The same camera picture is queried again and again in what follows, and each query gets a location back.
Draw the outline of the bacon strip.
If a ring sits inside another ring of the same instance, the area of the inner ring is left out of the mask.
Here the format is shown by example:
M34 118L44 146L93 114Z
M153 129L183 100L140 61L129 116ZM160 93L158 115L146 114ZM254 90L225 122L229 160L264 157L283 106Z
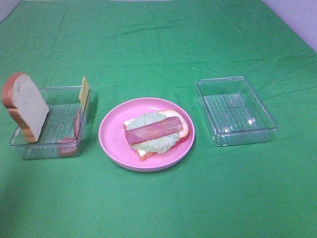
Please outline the bacon strip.
M65 137L58 141L58 143L62 144L62 146L59 146L58 148L58 152L61 157L68 157L77 152L76 142L79 137L80 125L81 125L81 109L78 109L74 119L73 137Z
M178 116L167 117L163 120L125 131L125 138L130 145L158 139L185 129L185 120Z

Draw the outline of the yellow cheese slice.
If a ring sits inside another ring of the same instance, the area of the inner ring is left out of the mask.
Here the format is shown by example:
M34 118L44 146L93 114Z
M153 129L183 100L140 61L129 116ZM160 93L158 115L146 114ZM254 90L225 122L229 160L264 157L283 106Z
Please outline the yellow cheese slice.
M89 83L85 76L82 78L81 90L79 93L79 100L82 108L84 109L86 106L87 98L89 94Z

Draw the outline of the pink round plate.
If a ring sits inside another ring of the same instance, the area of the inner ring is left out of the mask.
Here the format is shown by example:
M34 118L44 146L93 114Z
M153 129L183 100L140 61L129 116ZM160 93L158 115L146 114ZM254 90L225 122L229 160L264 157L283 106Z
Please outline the pink round plate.
M154 154L141 162L136 151L127 143L123 122L143 113L173 109L179 112L189 125L188 138L162 154ZM113 108L102 120L99 142L105 153L116 164L137 172L155 172L167 169L186 156L195 140L195 127L188 113L177 104L160 98L137 98Z

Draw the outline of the green tablecloth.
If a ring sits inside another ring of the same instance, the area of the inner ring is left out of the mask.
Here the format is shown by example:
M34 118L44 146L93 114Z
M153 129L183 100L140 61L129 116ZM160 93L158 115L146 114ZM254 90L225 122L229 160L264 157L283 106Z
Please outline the green tablecloth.
M23 1L0 25L0 80L93 89L91 135L75 158L23 160L0 110L3 238L314 238L317 55L260 0ZM198 102L205 78L247 78L278 124L273 141L216 147ZM116 105L183 107L194 145L175 166L113 163L98 129Z

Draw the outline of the right clear plastic tray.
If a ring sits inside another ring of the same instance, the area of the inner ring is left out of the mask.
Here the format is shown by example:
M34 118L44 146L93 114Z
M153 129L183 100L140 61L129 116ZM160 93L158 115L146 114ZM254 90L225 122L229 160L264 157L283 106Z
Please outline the right clear plastic tray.
M196 82L200 105L215 146L272 141L277 123L242 76Z

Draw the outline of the clear plastic tray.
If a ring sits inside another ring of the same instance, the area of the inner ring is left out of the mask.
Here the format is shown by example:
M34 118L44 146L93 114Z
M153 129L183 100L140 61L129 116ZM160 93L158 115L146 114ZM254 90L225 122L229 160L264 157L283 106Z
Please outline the clear plastic tray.
M82 153L83 143L88 130L87 116L90 113L90 102L92 88L89 87L89 94L86 106L83 109L79 100L81 86L61 86L41 88L40 92L49 107L46 121L42 127L39 140L29 143L20 127L17 127L9 145L25 160L67 158L61 157L58 152L61 143L60 139L73 137L74 119L78 109L81 109L81 125L77 139L77 152L68 157L76 157Z
M200 105L215 146L272 141L277 123L242 76L196 82Z

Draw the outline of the left clear plastic tray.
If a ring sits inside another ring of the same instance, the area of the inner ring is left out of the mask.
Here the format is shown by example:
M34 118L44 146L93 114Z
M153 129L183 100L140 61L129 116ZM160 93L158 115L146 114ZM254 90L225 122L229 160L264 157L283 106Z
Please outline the left clear plastic tray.
M87 116L90 113L90 102L92 88L89 87L89 94L86 106L83 109L79 100L81 86L61 86L41 88L40 92L49 107L46 121L42 127L39 140L29 143L20 127L17 127L9 145L25 160L67 158L61 157L58 152L61 143L60 139L73 137L74 119L78 109L81 109L81 125L77 139L77 152L68 157L76 157L82 153L83 143L88 130Z

